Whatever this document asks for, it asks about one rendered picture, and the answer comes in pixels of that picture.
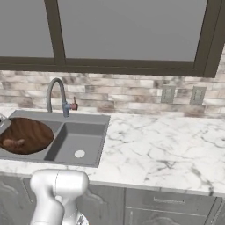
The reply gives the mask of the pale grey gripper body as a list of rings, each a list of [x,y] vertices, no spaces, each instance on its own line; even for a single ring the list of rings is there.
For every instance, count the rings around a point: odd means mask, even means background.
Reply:
[[[11,120],[0,114],[0,134],[11,125]]]

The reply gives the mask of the grey wall outlet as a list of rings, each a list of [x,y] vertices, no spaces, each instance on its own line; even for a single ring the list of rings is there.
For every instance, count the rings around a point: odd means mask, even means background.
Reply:
[[[207,90],[206,87],[194,86],[192,88],[192,95],[191,95],[191,99],[190,99],[190,104],[191,105],[201,105],[203,103],[206,90]]]
[[[161,102],[165,104],[172,104],[175,97],[175,86],[164,85],[162,89]]]

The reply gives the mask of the dark framed window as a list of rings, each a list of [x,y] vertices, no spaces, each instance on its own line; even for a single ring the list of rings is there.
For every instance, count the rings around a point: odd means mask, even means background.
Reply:
[[[0,70],[214,77],[225,0],[0,0]]]

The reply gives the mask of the grey cabinet drawer front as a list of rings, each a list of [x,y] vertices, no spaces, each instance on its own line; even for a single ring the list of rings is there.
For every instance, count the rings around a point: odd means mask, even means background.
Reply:
[[[184,205],[167,204],[153,201],[153,198],[164,200],[185,200]],[[157,192],[150,190],[127,189],[126,205],[145,209],[161,209],[176,212],[207,211],[214,203],[215,197],[191,195],[175,192]]]

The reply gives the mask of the grey curved sink faucet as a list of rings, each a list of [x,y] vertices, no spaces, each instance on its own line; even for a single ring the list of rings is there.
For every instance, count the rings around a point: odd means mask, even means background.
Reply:
[[[60,92],[61,92],[61,96],[62,96],[62,112],[63,112],[63,116],[65,118],[67,118],[67,117],[69,117],[70,104],[66,100],[64,84],[63,84],[63,82],[62,82],[62,80],[60,78],[54,78],[50,82],[50,84],[49,84],[49,86],[47,88],[47,111],[49,113],[52,112],[51,94],[52,94],[52,90],[54,88],[54,84],[55,83],[59,84]]]

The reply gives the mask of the brown potato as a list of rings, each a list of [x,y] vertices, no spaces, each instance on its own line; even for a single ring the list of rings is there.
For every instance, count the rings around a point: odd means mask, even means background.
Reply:
[[[20,148],[23,144],[25,143],[25,140],[24,139],[19,139],[19,140],[12,140],[12,139],[5,139],[3,141],[3,145],[5,147],[8,147],[8,148]]]

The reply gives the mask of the grey double sink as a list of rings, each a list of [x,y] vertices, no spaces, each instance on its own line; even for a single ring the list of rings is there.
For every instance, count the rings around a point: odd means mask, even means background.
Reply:
[[[110,121],[108,115],[71,113],[64,118],[61,112],[16,110],[10,116],[19,117],[43,122],[52,129],[54,140],[31,155],[17,155],[0,148],[0,159],[98,167]],[[85,152],[82,158],[75,157],[79,149]]]

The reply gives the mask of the brown wooden bowl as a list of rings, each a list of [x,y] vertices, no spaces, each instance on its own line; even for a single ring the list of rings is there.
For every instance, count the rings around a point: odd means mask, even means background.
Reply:
[[[20,148],[8,148],[3,145],[5,139],[24,139]],[[52,129],[44,123],[28,118],[11,118],[11,125],[0,134],[0,147],[18,155],[37,153],[49,146],[54,140]]]

